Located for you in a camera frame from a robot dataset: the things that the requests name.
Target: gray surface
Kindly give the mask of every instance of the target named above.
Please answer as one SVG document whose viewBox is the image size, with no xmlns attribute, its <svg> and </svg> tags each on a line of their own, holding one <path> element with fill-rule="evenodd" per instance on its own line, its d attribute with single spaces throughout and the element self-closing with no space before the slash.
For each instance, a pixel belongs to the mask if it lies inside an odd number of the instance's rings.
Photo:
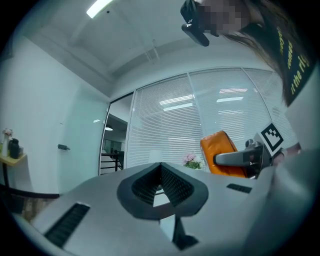
<svg viewBox="0 0 320 256">
<path fill-rule="evenodd" d="M 277 169 L 265 168 L 258 180 L 213 175 L 170 164 L 205 183 L 208 200 L 192 217 L 182 218 L 185 232 L 199 243 L 179 251 L 158 221 L 133 218 L 117 199 L 121 180 L 151 164 L 96 177 L 50 204 L 34 221 L 45 233 L 74 203 L 91 206 L 64 249 L 88 255 L 259 255 L 281 245 L 312 206 L 319 181 L 319 151 L 288 157 Z M 253 187 L 249 194 L 226 188 Z"/>
</svg>

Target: black vent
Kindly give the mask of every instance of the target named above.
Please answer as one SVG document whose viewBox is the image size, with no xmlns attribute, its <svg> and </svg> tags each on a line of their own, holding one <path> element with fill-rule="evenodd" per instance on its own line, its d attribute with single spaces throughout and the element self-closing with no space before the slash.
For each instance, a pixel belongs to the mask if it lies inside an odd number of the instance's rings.
<svg viewBox="0 0 320 256">
<path fill-rule="evenodd" d="M 232 189 L 232 190 L 236 190 L 236 191 L 240 191 L 243 193 L 247 193 L 249 194 L 251 191 L 251 187 L 248 186 L 241 186 L 241 185 L 237 185 L 237 184 L 229 184 L 228 186 L 226 186 L 228 189 Z"/>
<path fill-rule="evenodd" d="M 62 248 L 89 209 L 89 206 L 76 203 L 44 236 L 51 243 Z"/>
<path fill-rule="evenodd" d="M 194 186 L 188 181 L 174 174 L 164 166 L 161 166 L 161 184 L 165 195 L 173 206 L 182 203 L 194 192 Z"/>
<path fill-rule="evenodd" d="M 132 185 L 132 192 L 145 203 L 153 205 L 159 183 L 160 173 L 156 168 L 137 179 Z"/>
</svg>

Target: long hair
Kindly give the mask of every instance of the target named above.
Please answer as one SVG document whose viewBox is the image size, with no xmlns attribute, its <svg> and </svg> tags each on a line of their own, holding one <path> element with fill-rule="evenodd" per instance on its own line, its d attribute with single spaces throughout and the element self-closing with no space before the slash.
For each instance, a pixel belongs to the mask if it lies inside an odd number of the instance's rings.
<svg viewBox="0 0 320 256">
<path fill-rule="evenodd" d="M 250 2 L 268 19 L 268 22 L 271 23 L 272 26 L 281 30 L 283 37 L 292 43 L 298 55 L 303 55 L 307 59 L 309 58 L 302 41 L 298 37 L 294 23 L 279 5 L 269 0 L 251 0 Z M 282 97 L 288 106 L 291 86 L 285 73 L 286 64 L 283 58 L 279 57 L 280 51 L 275 52 L 270 46 L 268 43 L 269 40 L 264 36 L 264 33 L 262 33 L 262 29 L 254 24 L 242 29 L 237 34 L 226 34 L 223 36 L 231 41 L 236 41 L 249 47 L 258 57 L 263 59 L 264 62 L 277 72 L 282 79 Z"/>
</svg>

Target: white window blind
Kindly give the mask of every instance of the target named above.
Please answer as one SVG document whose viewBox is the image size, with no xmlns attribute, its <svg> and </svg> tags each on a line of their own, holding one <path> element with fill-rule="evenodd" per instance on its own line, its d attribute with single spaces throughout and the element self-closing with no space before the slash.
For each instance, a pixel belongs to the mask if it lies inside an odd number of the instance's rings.
<svg viewBox="0 0 320 256">
<path fill-rule="evenodd" d="M 298 139 L 288 122 L 285 111 L 287 109 L 282 98 L 282 80 L 274 72 L 245 68 L 244 71 L 251 78 L 271 115 L 272 122 L 279 129 L 284 142 L 283 147 L 288 148 L 298 142 Z"/>
<path fill-rule="evenodd" d="M 187 75 L 149 85 L 135 93 L 126 166 L 160 161 L 181 165 L 187 153 L 201 156 L 202 137 Z"/>
<path fill-rule="evenodd" d="M 225 131 L 238 150 L 271 121 L 258 90 L 240 68 L 190 73 L 203 135 Z"/>
</svg>

